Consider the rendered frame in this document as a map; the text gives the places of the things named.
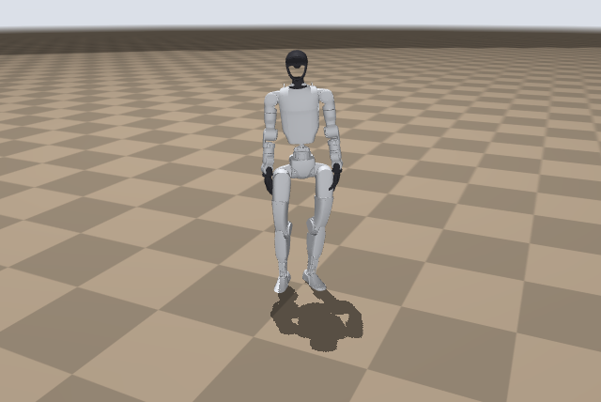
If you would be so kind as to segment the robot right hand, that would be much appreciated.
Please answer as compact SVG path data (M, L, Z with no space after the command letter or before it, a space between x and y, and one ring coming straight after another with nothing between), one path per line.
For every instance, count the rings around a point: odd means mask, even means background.
M265 185L266 185L268 192L272 195L272 188L273 188L272 178L271 178L273 176L272 168L267 167L266 174L263 173L262 176L265 178L264 181L265 181Z

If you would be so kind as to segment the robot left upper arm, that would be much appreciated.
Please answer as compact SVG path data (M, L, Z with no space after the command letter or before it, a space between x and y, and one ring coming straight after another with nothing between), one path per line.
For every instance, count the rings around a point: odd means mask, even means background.
M326 138L338 137L337 128L335 125L336 112L333 94L329 89L325 88L317 88L316 90L318 93L319 101L325 104L322 107L323 115L326 122L326 127L324 127L324 134Z

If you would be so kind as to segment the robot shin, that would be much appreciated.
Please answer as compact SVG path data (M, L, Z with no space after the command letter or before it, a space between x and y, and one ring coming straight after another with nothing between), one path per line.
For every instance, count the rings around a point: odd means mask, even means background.
M322 254L324 241L325 241L325 226L320 227L317 234L307 233L307 253L308 253L308 265L307 274L311 276L316 273L319 257Z
M279 265L279 277L285 274L285 278L287 276L287 259L290 250L290 236L284 237L282 231L275 232L275 254L278 259Z

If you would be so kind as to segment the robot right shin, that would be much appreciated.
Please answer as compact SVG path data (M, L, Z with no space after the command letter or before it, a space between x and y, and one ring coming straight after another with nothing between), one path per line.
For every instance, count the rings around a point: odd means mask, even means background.
M290 236L284 237L282 231L275 232L275 254L278 259L279 265L279 277L285 274L285 278L287 276L287 259L290 250Z

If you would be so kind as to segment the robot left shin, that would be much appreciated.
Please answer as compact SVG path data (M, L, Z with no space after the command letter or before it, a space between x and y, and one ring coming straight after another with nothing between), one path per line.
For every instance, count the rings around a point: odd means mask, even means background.
M311 276L316 273L319 257L322 254L324 241L325 241L325 226L320 227L317 234L307 233L307 253L308 253L308 265L307 274Z

